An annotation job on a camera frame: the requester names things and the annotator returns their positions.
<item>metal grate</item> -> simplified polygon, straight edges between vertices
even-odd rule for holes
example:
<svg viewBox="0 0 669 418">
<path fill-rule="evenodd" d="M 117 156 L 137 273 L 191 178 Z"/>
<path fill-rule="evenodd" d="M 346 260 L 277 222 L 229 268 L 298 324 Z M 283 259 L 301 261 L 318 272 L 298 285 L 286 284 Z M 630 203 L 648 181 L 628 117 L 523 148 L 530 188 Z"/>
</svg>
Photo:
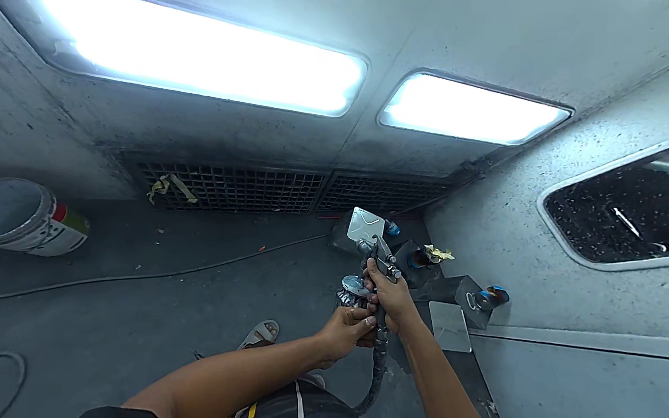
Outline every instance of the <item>metal grate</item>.
<svg viewBox="0 0 669 418">
<path fill-rule="evenodd" d="M 317 210 L 345 212 L 358 206 L 377 214 L 401 211 L 438 198 L 450 187 L 448 182 L 437 178 L 369 177 L 335 172 Z"/>
<path fill-rule="evenodd" d="M 307 214 L 314 207 L 326 173 L 244 169 L 228 166 L 137 163 L 148 190 L 159 177 L 174 173 L 198 198 L 190 203 L 177 186 L 157 194 L 157 205 L 169 209 L 218 212 Z"/>
</svg>

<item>finger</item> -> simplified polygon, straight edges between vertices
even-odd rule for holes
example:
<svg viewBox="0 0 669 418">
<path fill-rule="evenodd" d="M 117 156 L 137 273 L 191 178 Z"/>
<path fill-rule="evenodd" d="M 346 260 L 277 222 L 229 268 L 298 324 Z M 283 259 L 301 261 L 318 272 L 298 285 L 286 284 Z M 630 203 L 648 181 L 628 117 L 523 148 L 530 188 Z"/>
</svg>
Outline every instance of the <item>finger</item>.
<svg viewBox="0 0 669 418">
<path fill-rule="evenodd" d="M 343 324 L 354 324 L 356 321 L 352 318 L 352 309 L 354 308 L 339 307 L 338 309 L 334 310 L 332 319 L 337 318 L 337 320 Z"/>
<path fill-rule="evenodd" d="M 371 280 L 373 280 L 377 287 L 383 288 L 387 285 L 387 283 L 392 284 L 389 280 L 386 279 L 386 276 L 378 271 L 376 260 L 373 260 L 372 258 L 368 259 L 368 276 L 371 277 Z"/>
<path fill-rule="evenodd" d="M 376 340 L 376 329 L 371 329 L 365 336 L 360 338 L 361 341 L 375 341 Z"/>
<path fill-rule="evenodd" d="M 371 312 L 369 312 L 368 309 L 362 309 L 362 308 L 352 308 L 350 309 L 350 313 L 352 314 L 352 319 L 355 320 L 353 321 L 353 324 L 355 324 L 355 322 L 359 320 L 363 320 L 371 316 Z"/>
<path fill-rule="evenodd" d="M 368 318 L 363 319 L 358 322 L 356 325 L 350 327 L 352 333 L 360 339 L 362 336 L 365 336 L 368 332 L 371 331 L 376 326 L 376 317 L 369 316 Z"/>
<path fill-rule="evenodd" d="M 373 348 L 373 341 L 368 341 L 368 340 L 358 340 L 358 343 L 356 344 L 358 347 L 367 347 L 367 348 Z"/>
<path fill-rule="evenodd" d="M 373 291 L 376 288 L 376 285 L 373 284 L 373 281 L 368 278 L 363 280 L 363 286 L 366 286 L 366 289 L 370 291 Z"/>
</svg>

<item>foot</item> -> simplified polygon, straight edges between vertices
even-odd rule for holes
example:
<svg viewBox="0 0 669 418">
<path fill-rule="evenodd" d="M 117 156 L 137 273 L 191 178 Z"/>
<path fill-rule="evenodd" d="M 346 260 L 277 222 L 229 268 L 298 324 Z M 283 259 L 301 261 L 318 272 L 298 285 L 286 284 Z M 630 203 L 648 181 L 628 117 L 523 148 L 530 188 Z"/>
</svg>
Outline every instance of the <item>foot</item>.
<svg viewBox="0 0 669 418">
<path fill-rule="evenodd" d="M 266 319 L 255 326 L 247 337 L 239 345 L 238 349 L 251 348 L 251 347 L 263 347 L 265 345 L 274 344 L 275 340 L 278 338 L 278 333 L 280 333 L 280 325 L 272 319 Z"/>
</svg>

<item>fluorescent light panel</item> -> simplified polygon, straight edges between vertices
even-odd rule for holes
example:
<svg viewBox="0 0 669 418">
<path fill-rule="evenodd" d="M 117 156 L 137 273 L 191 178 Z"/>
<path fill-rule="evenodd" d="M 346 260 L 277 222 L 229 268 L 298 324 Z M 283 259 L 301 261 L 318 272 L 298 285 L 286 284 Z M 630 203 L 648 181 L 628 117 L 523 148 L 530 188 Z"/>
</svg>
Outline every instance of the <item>fluorescent light panel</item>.
<svg viewBox="0 0 669 418">
<path fill-rule="evenodd" d="M 337 117 L 367 71 L 358 57 L 143 0 L 41 1 L 98 77 Z"/>
<path fill-rule="evenodd" d="M 420 73 L 404 81 L 379 121 L 390 127 L 521 145 L 569 116 L 566 109 Z"/>
</svg>

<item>bucket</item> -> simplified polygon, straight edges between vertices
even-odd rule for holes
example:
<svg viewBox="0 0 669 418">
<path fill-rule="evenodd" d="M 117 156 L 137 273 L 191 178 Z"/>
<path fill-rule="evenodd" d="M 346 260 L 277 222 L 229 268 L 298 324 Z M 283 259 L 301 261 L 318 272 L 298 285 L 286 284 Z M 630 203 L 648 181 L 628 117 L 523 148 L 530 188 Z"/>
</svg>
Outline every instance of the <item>bucket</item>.
<svg viewBox="0 0 669 418">
<path fill-rule="evenodd" d="M 56 201 L 47 187 L 0 178 L 0 248 L 52 257 L 78 248 L 89 221 Z"/>
</svg>

